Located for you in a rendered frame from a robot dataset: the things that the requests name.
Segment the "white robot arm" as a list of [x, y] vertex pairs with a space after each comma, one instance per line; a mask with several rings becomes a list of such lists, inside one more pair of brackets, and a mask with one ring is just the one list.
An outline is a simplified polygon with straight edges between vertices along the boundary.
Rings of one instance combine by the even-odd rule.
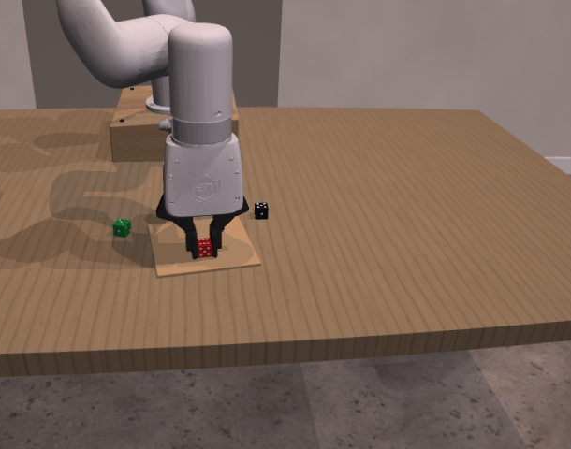
[[159, 131], [195, 145], [229, 139], [231, 33], [218, 24], [196, 23], [191, 0], [142, 4], [143, 18], [115, 22], [101, 0], [56, 0], [68, 42], [97, 80], [115, 89], [152, 82], [146, 108], [168, 114], [159, 120]]

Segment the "black die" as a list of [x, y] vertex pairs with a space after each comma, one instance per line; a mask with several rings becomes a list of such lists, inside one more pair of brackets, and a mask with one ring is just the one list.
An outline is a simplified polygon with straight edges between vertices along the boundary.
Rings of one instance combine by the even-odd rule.
[[268, 219], [268, 204], [267, 203], [255, 203], [255, 217], [256, 219]]

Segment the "red die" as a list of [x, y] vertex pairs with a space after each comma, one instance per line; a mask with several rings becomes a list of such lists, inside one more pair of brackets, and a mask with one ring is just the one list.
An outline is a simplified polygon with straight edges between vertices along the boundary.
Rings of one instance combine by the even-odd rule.
[[212, 243], [210, 238], [198, 239], [198, 258], [212, 256]]

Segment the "tan flat mat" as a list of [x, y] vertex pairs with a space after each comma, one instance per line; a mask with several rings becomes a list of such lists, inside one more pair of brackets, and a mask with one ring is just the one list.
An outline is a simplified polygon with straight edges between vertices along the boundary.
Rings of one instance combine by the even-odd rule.
[[[198, 239], [210, 237], [212, 219], [195, 220]], [[167, 278], [236, 268], [261, 266], [239, 216], [235, 216], [222, 231], [222, 249], [218, 257], [193, 259], [186, 251], [184, 231], [174, 223], [148, 224], [157, 277]]]

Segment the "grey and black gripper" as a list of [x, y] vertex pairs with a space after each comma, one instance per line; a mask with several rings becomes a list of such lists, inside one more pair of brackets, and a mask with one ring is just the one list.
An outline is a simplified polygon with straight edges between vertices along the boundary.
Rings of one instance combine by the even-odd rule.
[[222, 249], [225, 226], [235, 216], [249, 210], [243, 195], [238, 138], [231, 133], [225, 141], [195, 145], [168, 135], [164, 150], [163, 192], [156, 216], [172, 221], [184, 231], [186, 251], [191, 251], [193, 259], [198, 258], [198, 234], [193, 217], [212, 216], [212, 257], [218, 257], [217, 249]]

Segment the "green die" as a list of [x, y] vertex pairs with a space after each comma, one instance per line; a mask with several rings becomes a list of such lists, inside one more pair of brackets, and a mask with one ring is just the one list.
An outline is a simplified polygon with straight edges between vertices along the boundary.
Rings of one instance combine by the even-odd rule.
[[114, 236], [126, 238], [126, 236], [131, 232], [131, 222], [130, 220], [118, 219], [113, 224], [113, 234]]

